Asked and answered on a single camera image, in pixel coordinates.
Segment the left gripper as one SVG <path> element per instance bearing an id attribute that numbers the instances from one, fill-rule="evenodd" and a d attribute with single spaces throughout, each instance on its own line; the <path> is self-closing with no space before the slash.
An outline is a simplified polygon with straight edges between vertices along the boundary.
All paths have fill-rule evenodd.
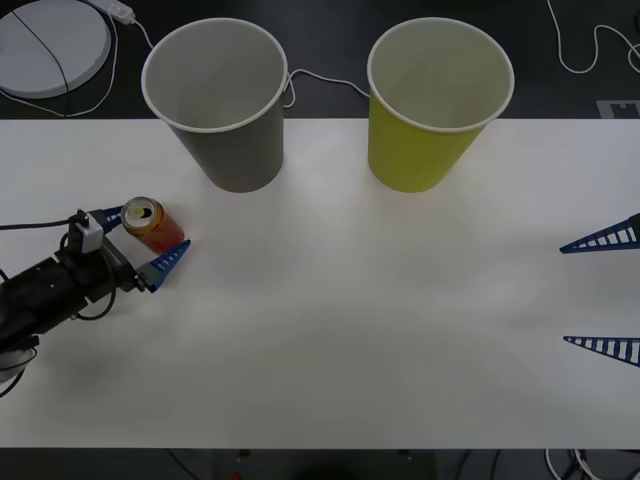
<path id="1" fill-rule="evenodd" d="M 121 224 L 121 211 L 122 206 L 117 206 L 92 210 L 89 215 L 104 233 L 109 233 Z M 104 240 L 98 250 L 83 254 L 80 241 L 72 240 L 71 234 L 65 233 L 55 258 L 69 274 L 75 290 L 88 301 L 97 302 L 118 290 L 127 293 L 137 289 L 155 293 L 190 246 L 191 241 L 185 240 L 135 271 L 109 240 Z"/>

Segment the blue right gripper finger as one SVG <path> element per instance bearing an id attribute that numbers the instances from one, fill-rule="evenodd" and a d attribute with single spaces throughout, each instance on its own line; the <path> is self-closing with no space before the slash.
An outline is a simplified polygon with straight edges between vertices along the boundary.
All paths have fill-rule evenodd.
<path id="1" fill-rule="evenodd" d="M 607 358 L 639 367 L 639 338 L 564 336 L 563 340 Z"/>
<path id="2" fill-rule="evenodd" d="M 637 213 L 627 220 L 571 242 L 559 249 L 562 254 L 603 251 L 637 250 L 639 248 L 639 218 Z"/>

